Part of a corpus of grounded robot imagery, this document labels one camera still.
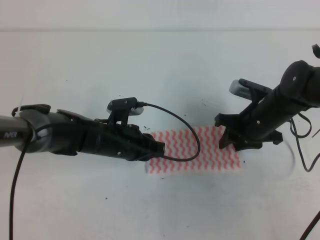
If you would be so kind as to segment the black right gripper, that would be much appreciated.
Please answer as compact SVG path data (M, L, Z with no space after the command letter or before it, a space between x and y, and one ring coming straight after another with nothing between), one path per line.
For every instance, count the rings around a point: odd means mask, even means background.
M216 127L224 126L225 130L219 140L219 148L233 145L235 150L260 149L265 142L278 145L283 142L283 135L277 131L281 125L283 101L280 99L265 99L253 101L241 114L219 113L214 118ZM238 128L238 135L228 128Z

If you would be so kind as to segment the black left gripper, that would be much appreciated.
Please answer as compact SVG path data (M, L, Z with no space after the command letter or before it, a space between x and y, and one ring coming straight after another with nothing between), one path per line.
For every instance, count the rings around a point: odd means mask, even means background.
M149 155L164 155L165 143L156 141L137 126L121 126L86 120L81 122L80 153L146 162Z

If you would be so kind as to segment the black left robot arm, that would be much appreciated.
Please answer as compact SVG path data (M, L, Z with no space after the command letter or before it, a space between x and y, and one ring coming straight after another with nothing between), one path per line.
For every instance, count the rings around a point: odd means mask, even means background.
M0 145L27 153L49 152L76 156L78 153L146 162L162 157L165 144L138 126L108 119L90 119L47 104L14 108L11 117L0 118Z

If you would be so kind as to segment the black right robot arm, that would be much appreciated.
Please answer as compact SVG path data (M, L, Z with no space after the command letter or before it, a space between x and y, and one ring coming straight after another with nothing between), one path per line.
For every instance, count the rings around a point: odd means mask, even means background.
M260 149L263 143L283 141L277 128L292 117L320 106L320 69L303 60L293 62L274 89L246 79L234 80L229 92L250 100L239 114L219 113L215 126L225 128L219 148L233 145L235 151Z

